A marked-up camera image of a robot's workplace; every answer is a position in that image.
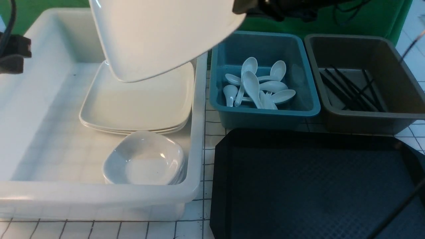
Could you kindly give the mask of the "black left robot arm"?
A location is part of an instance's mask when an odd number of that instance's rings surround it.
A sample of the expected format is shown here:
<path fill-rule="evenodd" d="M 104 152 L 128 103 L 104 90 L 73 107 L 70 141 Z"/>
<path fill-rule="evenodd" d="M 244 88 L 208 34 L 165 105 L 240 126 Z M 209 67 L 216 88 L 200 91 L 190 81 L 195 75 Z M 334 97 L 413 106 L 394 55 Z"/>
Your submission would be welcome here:
<path fill-rule="evenodd" d="M 11 13 L 8 24 L 0 36 L 0 73 L 22 74 L 24 59 L 31 58 L 31 39 L 12 34 L 17 19 L 17 5 L 15 0 L 9 1 Z"/>

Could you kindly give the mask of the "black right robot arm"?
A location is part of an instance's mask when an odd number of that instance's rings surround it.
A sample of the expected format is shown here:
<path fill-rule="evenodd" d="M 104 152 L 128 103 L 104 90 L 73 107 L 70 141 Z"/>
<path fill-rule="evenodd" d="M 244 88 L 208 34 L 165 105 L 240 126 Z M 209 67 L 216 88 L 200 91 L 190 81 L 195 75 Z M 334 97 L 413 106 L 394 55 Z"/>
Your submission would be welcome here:
<path fill-rule="evenodd" d="M 338 25 L 345 25 L 370 1 L 361 0 L 351 8 L 342 9 L 340 4 L 346 2 L 346 0 L 234 0 L 232 12 L 236 15 L 270 18 L 278 22 L 284 21 L 285 18 L 299 18 L 303 22 L 311 22 L 317 19 L 319 9 L 332 6 L 333 21 Z M 346 21 L 338 22 L 337 12 L 353 12 L 353 14 Z"/>

